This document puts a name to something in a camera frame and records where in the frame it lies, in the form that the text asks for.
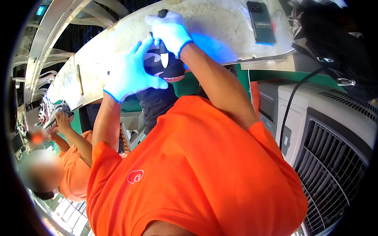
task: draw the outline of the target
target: white table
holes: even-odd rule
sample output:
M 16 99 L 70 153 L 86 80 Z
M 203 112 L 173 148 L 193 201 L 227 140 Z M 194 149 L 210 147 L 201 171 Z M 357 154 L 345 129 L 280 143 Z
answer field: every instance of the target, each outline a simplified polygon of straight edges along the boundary
M 107 71 L 110 71 L 113 61 L 136 41 L 146 37 L 151 28 L 145 23 L 145 16 L 156 15 L 161 9 L 181 13 L 195 42 L 205 52 L 212 51 L 209 54 L 213 55 L 210 56 L 220 64 L 276 56 L 291 50 L 293 39 L 287 32 L 290 24 L 280 2 L 267 2 L 271 16 L 276 11 L 282 12 L 276 26 L 274 46 L 255 43 L 245 2 L 247 1 L 183 0 L 181 4 L 167 5 L 165 1 L 160 1 L 122 18 L 113 27 L 86 43 L 62 67 L 54 83 L 55 90 L 59 90 L 57 97 L 66 100 L 73 110 L 102 98 L 102 89 L 108 79 Z M 83 96 L 80 95 L 76 79 L 77 64 L 80 66 Z

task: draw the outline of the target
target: white cord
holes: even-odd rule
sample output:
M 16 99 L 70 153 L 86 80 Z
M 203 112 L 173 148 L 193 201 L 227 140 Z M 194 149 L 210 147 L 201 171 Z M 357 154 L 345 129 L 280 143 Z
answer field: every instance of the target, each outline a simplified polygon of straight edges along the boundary
M 253 104 L 253 96 L 252 96 L 252 90 L 251 90 L 251 78 L 249 77 L 249 65 L 251 63 L 248 62 L 248 83 L 249 83 L 249 94 L 251 95 L 251 102 L 252 102 L 252 106 L 253 106 L 253 110 L 256 112 L 255 110 L 255 105 Z

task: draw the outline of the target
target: phone case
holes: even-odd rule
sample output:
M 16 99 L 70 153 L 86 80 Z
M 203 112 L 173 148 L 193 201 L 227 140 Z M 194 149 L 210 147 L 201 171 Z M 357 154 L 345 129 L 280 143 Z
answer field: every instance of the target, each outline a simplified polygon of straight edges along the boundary
M 256 43 L 274 44 L 274 32 L 268 8 L 264 3 L 247 2 Z

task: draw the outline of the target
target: white work glove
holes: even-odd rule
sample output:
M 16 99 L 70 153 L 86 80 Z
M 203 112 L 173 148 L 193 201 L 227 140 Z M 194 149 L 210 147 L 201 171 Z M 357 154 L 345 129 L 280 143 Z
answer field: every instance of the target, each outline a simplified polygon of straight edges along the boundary
M 130 50 L 122 55 L 112 66 L 108 83 L 104 92 L 118 103 L 122 103 L 129 95 L 136 94 L 148 88 L 167 89 L 168 83 L 160 77 L 146 73 L 143 58 L 153 43 L 151 34 L 143 42 L 138 41 Z
M 168 51 L 180 58 L 181 49 L 189 42 L 193 42 L 184 25 L 181 14 L 168 11 L 165 18 L 156 15 L 146 16 L 146 23 L 152 28 L 155 45 L 162 40 Z

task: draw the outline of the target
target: orange t-shirt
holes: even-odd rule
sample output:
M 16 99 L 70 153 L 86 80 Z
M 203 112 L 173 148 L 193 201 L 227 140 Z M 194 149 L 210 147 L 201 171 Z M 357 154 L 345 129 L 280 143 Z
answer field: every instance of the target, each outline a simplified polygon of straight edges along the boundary
M 153 220 L 195 235 L 290 235 L 307 212 L 296 172 L 262 122 L 248 131 L 184 96 L 124 159 L 93 147 L 87 215 L 96 236 L 140 236 Z
M 92 131 L 84 132 L 82 136 L 92 143 Z M 60 193 L 74 202 L 85 201 L 91 168 L 83 161 L 75 145 L 67 151 L 59 152 L 59 157 L 64 164 L 64 178 L 59 186 Z

